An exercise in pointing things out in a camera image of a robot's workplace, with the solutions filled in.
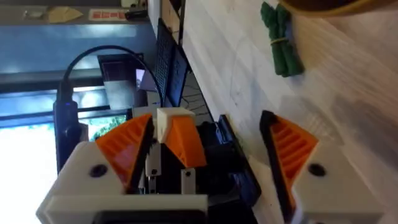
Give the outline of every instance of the wooden table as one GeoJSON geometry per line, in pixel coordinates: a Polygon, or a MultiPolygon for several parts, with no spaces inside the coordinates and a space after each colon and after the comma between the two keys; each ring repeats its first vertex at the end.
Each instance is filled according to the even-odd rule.
{"type": "MultiPolygon", "coordinates": [[[[274,0],[268,0],[275,6],[274,0]]],[[[260,223],[282,223],[262,110],[342,146],[386,214],[398,222],[398,11],[311,19],[293,32],[304,75],[274,73],[261,0],[187,1],[183,48],[214,119],[228,114],[262,187],[260,223]]]]}

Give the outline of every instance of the black cable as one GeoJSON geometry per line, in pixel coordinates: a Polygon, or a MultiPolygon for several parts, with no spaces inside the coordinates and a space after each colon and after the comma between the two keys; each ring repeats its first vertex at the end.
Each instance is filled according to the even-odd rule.
{"type": "Polygon", "coordinates": [[[198,101],[203,101],[203,99],[198,99],[198,100],[190,100],[188,101],[189,103],[194,103],[194,102],[198,102],[198,101]]]}
{"type": "Polygon", "coordinates": [[[185,107],[185,109],[187,109],[189,107],[189,101],[186,100],[184,97],[182,97],[182,100],[185,101],[187,103],[187,106],[185,107]]]}
{"type": "Polygon", "coordinates": [[[202,107],[204,107],[204,106],[206,106],[206,105],[200,105],[200,106],[197,106],[197,107],[195,107],[195,108],[193,108],[193,109],[189,109],[189,110],[190,110],[190,111],[197,110],[197,109],[202,108],[202,107]]]}
{"type": "Polygon", "coordinates": [[[155,86],[156,89],[158,89],[158,94],[159,94],[159,98],[160,98],[160,107],[164,106],[164,99],[162,99],[162,95],[159,93],[160,91],[160,86],[157,82],[157,80],[155,79],[154,74],[152,73],[152,71],[150,70],[150,68],[148,67],[148,65],[138,56],[138,54],[136,54],[135,52],[133,52],[130,49],[127,49],[125,47],[121,47],[121,46],[117,46],[117,45],[102,45],[102,46],[97,46],[97,47],[93,47],[92,49],[88,49],[85,52],[81,53],[79,56],[77,56],[72,63],[68,66],[67,71],[65,72],[64,76],[63,76],[63,80],[61,82],[60,85],[60,89],[58,91],[60,91],[62,93],[62,88],[66,88],[66,91],[68,91],[68,94],[70,94],[70,98],[72,98],[72,93],[73,93],[73,88],[69,82],[69,76],[73,70],[73,68],[75,67],[75,65],[84,57],[86,57],[87,55],[99,51],[99,50],[108,50],[108,49],[114,49],[114,50],[122,50],[124,52],[127,52],[129,54],[131,54],[152,76],[152,79],[155,82],[155,86]]]}
{"type": "Polygon", "coordinates": [[[209,113],[199,113],[199,114],[196,114],[196,116],[202,116],[202,115],[207,115],[207,114],[209,114],[209,113]]]}
{"type": "Polygon", "coordinates": [[[194,89],[194,90],[199,90],[199,91],[200,91],[199,88],[193,87],[193,86],[191,86],[191,85],[185,85],[185,86],[186,86],[186,87],[189,87],[189,88],[192,88],[192,89],[194,89]]]}
{"type": "Polygon", "coordinates": [[[193,94],[193,95],[187,95],[187,96],[184,96],[184,97],[199,96],[199,95],[201,95],[201,93],[197,93],[197,94],[193,94]]]}

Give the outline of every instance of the sticker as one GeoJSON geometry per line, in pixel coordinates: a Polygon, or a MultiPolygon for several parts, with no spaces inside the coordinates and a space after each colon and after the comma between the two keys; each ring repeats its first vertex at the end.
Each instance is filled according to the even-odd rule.
{"type": "Polygon", "coordinates": [[[90,21],[127,21],[124,15],[127,9],[90,9],[90,21]]]}

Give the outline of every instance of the black screw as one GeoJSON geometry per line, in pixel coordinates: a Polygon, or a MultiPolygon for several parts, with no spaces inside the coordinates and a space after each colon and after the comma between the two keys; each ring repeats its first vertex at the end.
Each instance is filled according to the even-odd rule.
{"type": "Polygon", "coordinates": [[[98,178],[104,176],[108,171],[108,168],[104,164],[98,164],[91,168],[90,177],[98,178]]]}
{"type": "Polygon", "coordinates": [[[324,177],[326,175],[326,169],[321,164],[310,164],[308,171],[317,177],[324,177]]]}

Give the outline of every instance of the orange ridged pad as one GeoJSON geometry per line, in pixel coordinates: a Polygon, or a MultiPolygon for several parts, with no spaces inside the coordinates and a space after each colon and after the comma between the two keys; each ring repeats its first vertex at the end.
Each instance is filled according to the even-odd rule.
{"type": "Polygon", "coordinates": [[[318,140],[296,124],[280,117],[277,117],[277,122],[271,126],[271,134],[290,204],[295,207],[291,191],[294,179],[318,140]]]}
{"type": "Polygon", "coordinates": [[[191,116],[172,117],[166,146],[187,168],[206,166],[205,151],[191,116]]]}
{"type": "Polygon", "coordinates": [[[151,119],[150,114],[133,118],[95,141],[125,188],[130,184],[145,129],[151,119]]]}

